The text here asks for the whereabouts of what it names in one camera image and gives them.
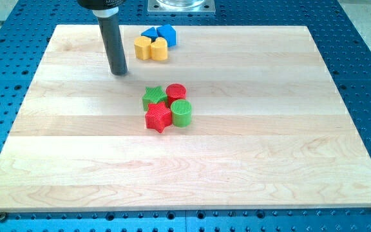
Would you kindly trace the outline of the black robot arm end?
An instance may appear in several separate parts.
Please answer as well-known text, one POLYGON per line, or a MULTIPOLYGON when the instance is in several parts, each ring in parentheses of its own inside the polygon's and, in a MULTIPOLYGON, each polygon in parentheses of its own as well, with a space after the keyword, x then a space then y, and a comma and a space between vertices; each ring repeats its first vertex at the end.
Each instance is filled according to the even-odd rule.
POLYGON ((77 0, 78 4, 89 10, 109 10, 123 4, 126 0, 77 0))

